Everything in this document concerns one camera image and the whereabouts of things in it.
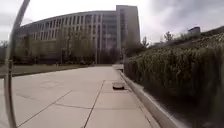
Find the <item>walkway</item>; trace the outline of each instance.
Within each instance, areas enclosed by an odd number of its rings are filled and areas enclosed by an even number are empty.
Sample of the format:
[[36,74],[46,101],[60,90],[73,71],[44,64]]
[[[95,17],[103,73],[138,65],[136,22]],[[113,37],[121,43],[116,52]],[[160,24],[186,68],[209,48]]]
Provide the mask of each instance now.
[[[158,128],[112,67],[93,67],[13,78],[19,128]],[[0,86],[0,128],[7,128]]]

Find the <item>grass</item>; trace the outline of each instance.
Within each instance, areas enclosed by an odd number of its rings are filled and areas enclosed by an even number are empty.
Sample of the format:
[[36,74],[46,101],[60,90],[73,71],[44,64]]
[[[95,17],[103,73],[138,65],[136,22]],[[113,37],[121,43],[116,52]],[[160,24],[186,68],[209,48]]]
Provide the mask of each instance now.
[[[69,69],[81,68],[84,66],[80,65],[67,65],[67,66],[57,66],[57,65],[32,65],[32,66],[13,66],[12,74],[13,76],[29,75],[36,73],[45,73],[53,71],[62,71]],[[5,66],[0,67],[0,78],[4,77]]]

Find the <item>building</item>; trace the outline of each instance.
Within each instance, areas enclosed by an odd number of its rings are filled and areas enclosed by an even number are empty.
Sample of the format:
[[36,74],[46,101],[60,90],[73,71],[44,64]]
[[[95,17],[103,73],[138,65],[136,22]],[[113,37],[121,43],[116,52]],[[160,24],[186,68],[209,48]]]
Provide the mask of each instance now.
[[189,35],[198,35],[201,33],[201,28],[200,27],[194,27],[188,30]]
[[138,9],[136,6],[117,5],[113,11],[79,12],[36,21],[21,26],[17,44],[29,34],[36,42],[46,42],[45,52],[50,52],[54,49],[51,42],[58,39],[60,32],[67,36],[82,30],[88,31],[98,50],[116,47],[121,51],[128,35],[134,42],[140,42]]

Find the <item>pole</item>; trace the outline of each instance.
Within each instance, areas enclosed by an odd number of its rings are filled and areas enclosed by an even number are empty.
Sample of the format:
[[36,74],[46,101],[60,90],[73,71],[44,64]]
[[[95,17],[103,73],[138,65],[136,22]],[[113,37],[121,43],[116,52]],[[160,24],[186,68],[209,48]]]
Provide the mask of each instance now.
[[6,51],[5,65],[6,65],[6,74],[4,78],[4,93],[5,93],[5,106],[6,113],[8,116],[9,127],[16,128],[16,120],[13,109],[13,98],[12,98],[12,64],[13,64],[13,52],[12,49],[15,46],[15,35],[16,30],[20,27],[24,13],[29,4],[30,0],[24,0],[20,10],[16,16],[10,37],[9,44]]

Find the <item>sky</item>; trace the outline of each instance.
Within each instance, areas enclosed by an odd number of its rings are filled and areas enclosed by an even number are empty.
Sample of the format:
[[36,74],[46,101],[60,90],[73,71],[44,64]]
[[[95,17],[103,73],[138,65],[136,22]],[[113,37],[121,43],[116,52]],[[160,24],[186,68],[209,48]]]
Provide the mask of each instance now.
[[[0,40],[7,40],[22,0],[0,0]],[[116,5],[135,5],[139,11],[141,38],[158,42],[170,31],[186,33],[224,25],[224,0],[31,0],[22,24],[57,15],[115,10]]]

